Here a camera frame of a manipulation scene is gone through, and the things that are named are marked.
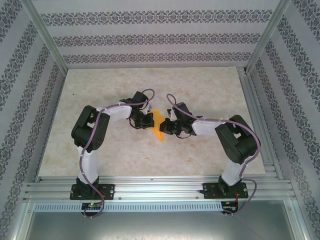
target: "patterned wallpaper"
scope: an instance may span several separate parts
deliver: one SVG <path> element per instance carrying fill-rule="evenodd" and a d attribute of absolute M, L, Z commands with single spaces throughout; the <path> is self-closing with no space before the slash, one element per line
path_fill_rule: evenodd
<path fill-rule="evenodd" d="M 70 69 L 244 67 L 279 0 L 35 0 Z"/>
<path fill-rule="evenodd" d="M 283 175 L 320 239 L 320 0 L 293 0 L 250 73 Z"/>
<path fill-rule="evenodd" d="M 64 83 L 18 0 L 0 0 L 0 240 L 37 174 Z"/>

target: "gray metal panel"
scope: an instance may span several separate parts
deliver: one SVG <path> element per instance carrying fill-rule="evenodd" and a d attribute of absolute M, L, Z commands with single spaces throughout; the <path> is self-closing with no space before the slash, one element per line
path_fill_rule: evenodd
<path fill-rule="evenodd" d="M 239 216 L 220 212 L 35 212 L 28 240 L 291 240 L 282 201 L 255 201 Z"/>

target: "beige floor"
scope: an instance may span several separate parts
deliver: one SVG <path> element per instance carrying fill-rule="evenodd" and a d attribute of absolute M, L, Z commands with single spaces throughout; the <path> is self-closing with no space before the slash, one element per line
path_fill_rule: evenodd
<path fill-rule="evenodd" d="M 251 126 L 235 67 L 69 70 L 39 175 L 78 175 L 79 156 L 71 130 L 84 106 L 106 107 L 147 88 L 155 90 L 151 105 L 165 117 L 171 107 L 166 94 L 172 93 L 194 115 L 229 118 L 239 114 Z M 152 130 L 135 130 L 128 120 L 108 126 L 98 156 L 100 176 L 219 175 L 227 162 L 217 137 L 165 135 L 160 142 Z M 265 173 L 261 158 L 245 173 Z"/>

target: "metal rail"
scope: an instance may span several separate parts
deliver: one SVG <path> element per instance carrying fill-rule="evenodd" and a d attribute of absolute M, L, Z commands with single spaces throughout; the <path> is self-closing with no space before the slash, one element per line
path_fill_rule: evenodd
<path fill-rule="evenodd" d="M 266 174 L 251 174 L 247 178 L 257 182 L 253 200 L 295 200 L 290 180 L 279 180 L 273 164 L 265 164 Z M 217 182 L 219 176 L 170 176 L 170 177 L 100 177 L 101 184 L 115 184 L 113 202 L 188 202 L 232 201 L 233 199 L 204 199 L 200 193 L 203 183 Z M 41 177 L 31 182 L 23 198 L 24 202 L 74 202 L 70 200 L 72 184 L 76 177 Z M 249 195 L 254 189 L 246 182 Z"/>

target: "yellow object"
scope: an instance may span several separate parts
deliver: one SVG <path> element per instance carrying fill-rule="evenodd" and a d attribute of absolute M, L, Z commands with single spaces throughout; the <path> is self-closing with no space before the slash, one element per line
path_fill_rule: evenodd
<path fill-rule="evenodd" d="M 154 121 L 154 127 L 152 127 L 152 130 L 154 131 L 155 135 L 160 139 L 161 142 L 163 142 L 165 134 L 160 131 L 160 124 L 165 121 L 165 117 L 161 114 L 161 112 L 158 109 L 153 108 L 151 113 L 153 113 L 153 121 Z"/>

